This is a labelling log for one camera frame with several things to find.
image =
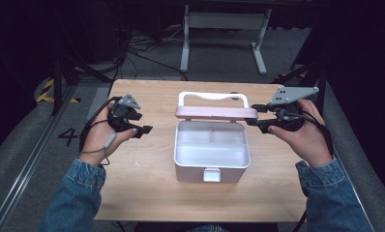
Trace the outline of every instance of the box lid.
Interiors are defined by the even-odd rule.
[[[200,97],[206,100],[241,99],[243,107],[210,107],[210,106],[187,106],[184,105],[186,96]],[[250,108],[248,99],[243,94],[220,94],[201,92],[182,92],[178,98],[178,106],[175,116],[181,119],[214,119],[244,121],[246,118],[258,118],[256,109]]]

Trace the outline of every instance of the denim jacket sleeve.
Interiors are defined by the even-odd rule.
[[[38,231],[92,231],[105,170],[74,159]]]
[[[338,160],[317,167],[296,164],[307,200],[308,231],[372,231]]]

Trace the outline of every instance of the person's left hand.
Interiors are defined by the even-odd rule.
[[[137,129],[117,132],[115,139],[111,142],[106,151],[103,149],[105,142],[115,133],[107,122],[107,114],[111,106],[112,104],[108,104],[103,108],[93,121],[92,125],[94,126],[87,134],[82,153],[78,156],[80,160],[94,166],[99,166],[106,157],[110,156],[118,146],[120,146],[120,144],[129,140],[137,133]]]

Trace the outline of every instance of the wooden table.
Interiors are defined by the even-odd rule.
[[[132,221],[298,221],[305,210],[294,164],[300,160],[290,147],[256,127],[246,127],[251,165],[237,184],[179,182],[175,176],[174,116],[182,91],[230,93],[266,103],[278,85],[117,80],[110,96],[132,93],[141,104],[139,126],[153,126],[149,134],[122,144],[106,166],[107,180],[96,219]],[[185,105],[214,105],[188,99]],[[242,106],[241,101],[217,105]],[[258,114],[271,118],[272,114]]]

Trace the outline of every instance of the box latch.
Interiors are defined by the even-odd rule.
[[[204,169],[204,182],[220,182],[221,171],[216,167],[207,167]]]

